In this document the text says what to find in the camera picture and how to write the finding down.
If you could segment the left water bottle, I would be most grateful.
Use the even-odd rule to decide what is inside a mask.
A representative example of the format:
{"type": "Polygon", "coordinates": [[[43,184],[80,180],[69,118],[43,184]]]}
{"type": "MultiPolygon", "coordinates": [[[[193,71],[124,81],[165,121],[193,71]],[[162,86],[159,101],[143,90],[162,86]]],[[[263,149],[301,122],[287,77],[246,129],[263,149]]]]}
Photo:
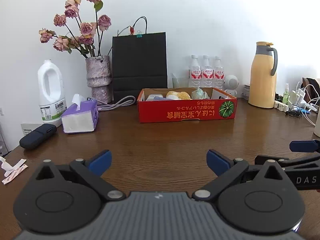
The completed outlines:
{"type": "Polygon", "coordinates": [[[198,62],[198,56],[191,56],[191,65],[189,71],[189,87],[200,87],[202,81],[202,69],[198,62]]]}

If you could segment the white detergent jug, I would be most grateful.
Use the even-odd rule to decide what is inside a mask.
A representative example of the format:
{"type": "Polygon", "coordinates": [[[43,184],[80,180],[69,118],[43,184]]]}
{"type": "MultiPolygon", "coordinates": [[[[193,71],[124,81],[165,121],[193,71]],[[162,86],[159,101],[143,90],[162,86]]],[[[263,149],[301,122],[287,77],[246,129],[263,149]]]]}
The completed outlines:
{"type": "Polygon", "coordinates": [[[67,109],[62,74],[51,60],[45,60],[37,77],[42,121],[59,127],[62,125],[62,114],[67,109]]]}

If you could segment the green plastic bag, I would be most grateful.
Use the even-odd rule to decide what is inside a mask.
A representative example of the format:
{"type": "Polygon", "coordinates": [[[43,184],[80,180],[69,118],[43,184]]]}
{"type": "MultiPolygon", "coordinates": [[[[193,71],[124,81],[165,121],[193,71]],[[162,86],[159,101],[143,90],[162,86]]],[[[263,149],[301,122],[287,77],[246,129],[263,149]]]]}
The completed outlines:
{"type": "Polygon", "coordinates": [[[193,100],[203,100],[203,99],[210,99],[207,92],[202,90],[200,87],[198,87],[196,90],[192,91],[191,98],[193,100]]]}

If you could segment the purple cloth pouch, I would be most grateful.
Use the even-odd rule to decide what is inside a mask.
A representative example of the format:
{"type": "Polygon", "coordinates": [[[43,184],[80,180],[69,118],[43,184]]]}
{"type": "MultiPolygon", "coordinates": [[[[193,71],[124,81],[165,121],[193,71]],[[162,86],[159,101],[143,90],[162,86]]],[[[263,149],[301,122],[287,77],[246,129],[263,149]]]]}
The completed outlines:
{"type": "Polygon", "coordinates": [[[170,99],[170,98],[161,98],[159,96],[155,96],[153,98],[153,101],[174,101],[174,99],[170,99]]]}

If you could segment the clear drinking glass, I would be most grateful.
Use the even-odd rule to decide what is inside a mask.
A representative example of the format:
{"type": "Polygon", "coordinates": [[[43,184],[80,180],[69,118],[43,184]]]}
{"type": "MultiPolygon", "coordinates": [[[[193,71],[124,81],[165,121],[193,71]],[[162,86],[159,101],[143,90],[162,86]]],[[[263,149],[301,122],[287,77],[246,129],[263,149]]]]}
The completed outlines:
{"type": "Polygon", "coordinates": [[[172,87],[173,88],[187,88],[189,87],[189,78],[188,77],[177,77],[172,73],[172,87]]]}

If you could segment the green binder clip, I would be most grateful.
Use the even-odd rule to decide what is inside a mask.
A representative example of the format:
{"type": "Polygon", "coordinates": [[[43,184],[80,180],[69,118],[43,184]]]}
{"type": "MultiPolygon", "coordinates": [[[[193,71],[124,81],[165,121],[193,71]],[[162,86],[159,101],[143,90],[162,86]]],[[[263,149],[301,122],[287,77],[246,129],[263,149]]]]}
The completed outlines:
{"type": "Polygon", "coordinates": [[[137,38],[142,38],[143,37],[143,34],[141,33],[141,31],[137,31],[137,35],[136,35],[137,38]]]}

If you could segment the green spray bottle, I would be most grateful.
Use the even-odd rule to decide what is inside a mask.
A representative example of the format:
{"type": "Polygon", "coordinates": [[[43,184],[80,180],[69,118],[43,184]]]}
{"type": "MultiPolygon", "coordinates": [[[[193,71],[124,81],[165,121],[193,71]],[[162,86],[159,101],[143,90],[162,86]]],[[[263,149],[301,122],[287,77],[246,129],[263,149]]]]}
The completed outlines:
{"type": "Polygon", "coordinates": [[[285,105],[288,105],[289,103],[289,84],[288,83],[285,84],[282,103],[284,103],[285,105]]]}

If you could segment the yellow thermos jug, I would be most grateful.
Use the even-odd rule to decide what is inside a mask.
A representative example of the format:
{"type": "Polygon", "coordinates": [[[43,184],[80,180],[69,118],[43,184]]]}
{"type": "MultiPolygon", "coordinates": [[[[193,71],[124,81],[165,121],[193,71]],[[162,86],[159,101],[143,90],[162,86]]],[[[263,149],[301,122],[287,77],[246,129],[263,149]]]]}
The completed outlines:
{"type": "Polygon", "coordinates": [[[251,65],[249,100],[252,106],[271,109],[276,95],[278,53],[272,43],[257,42],[251,65]]]}

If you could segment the dried pink roses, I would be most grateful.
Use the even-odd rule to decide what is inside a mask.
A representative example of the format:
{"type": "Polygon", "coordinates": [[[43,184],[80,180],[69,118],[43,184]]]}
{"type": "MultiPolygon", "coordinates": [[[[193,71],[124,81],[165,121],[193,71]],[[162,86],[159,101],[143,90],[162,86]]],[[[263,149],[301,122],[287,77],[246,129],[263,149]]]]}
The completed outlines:
{"type": "Polygon", "coordinates": [[[104,32],[112,25],[111,18],[105,14],[99,15],[103,8],[103,0],[86,0],[93,4],[95,19],[85,22],[80,17],[81,0],[66,0],[65,10],[56,14],[53,25],[65,27],[67,34],[59,35],[53,30],[42,28],[39,30],[40,42],[48,43],[53,40],[53,48],[57,51],[78,51],[84,58],[101,56],[101,43],[104,32]]]}

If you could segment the pink white paper strips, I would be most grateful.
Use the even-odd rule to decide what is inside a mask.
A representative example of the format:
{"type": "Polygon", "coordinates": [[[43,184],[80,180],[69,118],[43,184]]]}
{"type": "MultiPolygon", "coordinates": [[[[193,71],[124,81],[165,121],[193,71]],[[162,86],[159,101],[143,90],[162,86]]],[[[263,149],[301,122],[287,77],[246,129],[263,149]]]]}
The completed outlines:
{"type": "Polygon", "coordinates": [[[11,166],[5,158],[0,157],[1,159],[1,169],[3,169],[4,172],[4,179],[2,180],[2,183],[4,185],[7,185],[12,180],[14,180],[21,172],[23,172],[28,166],[25,164],[27,161],[26,159],[21,159],[18,161],[14,166],[11,166]]]}

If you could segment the white wet wipes pack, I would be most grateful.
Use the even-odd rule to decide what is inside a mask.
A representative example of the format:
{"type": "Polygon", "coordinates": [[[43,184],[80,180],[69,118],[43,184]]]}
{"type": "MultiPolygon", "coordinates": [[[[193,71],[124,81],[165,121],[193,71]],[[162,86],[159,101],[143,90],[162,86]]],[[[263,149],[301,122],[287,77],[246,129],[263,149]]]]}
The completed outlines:
{"type": "Polygon", "coordinates": [[[146,101],[161,101],[164,99],[165,97],[162,94],[150,94],[146,101]]]}

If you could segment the white power strip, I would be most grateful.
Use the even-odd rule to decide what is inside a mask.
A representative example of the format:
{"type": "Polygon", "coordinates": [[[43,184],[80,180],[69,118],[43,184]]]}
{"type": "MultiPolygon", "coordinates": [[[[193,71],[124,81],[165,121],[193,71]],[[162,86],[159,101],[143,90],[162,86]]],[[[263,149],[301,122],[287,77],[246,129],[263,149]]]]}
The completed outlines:
{"type": "Polygon", "coordinates": [[[275,100],[274,101],[274,108],[281,111],[281,112],[288,112],[290,107],[280,101],[275,100]]]}

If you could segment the yellow white plush toy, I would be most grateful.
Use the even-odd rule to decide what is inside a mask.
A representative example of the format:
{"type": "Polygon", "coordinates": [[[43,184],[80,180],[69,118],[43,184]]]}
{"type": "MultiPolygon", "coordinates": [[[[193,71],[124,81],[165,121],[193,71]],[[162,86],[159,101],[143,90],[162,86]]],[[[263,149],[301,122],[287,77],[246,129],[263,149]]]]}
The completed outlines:
{"type": "Polygon", "coordinates": [[[187,92],[176,92],[176,91],[169,91],[166,94],[166,99],[171,100],[190,100],[191,97],[187,92]]]}

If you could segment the purple tissue pack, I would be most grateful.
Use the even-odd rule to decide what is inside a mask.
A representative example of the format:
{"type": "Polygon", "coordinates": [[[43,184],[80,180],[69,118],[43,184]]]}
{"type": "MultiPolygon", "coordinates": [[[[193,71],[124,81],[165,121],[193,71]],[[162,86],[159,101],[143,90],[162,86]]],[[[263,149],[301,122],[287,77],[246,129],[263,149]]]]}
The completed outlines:
{"type": "Polygon", "coordinates": [[[93,132],[98,118],[97,101],[74,94],[72,104],[62,114],[63,131],[67,134],[93,132]]]}

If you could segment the dark blue case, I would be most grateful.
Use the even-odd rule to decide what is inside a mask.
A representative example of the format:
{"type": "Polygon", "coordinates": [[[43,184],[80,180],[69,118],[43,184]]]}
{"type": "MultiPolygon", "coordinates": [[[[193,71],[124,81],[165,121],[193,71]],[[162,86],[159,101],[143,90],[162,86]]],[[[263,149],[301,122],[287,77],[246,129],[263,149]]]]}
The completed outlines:
{"type": "Polygon", "coordinates": [[[33,150],[50,139],[57,132],[57,127],[52,124],[43,124],[28,133],[20,140],[20,146],[26,150],[33,150]]]}

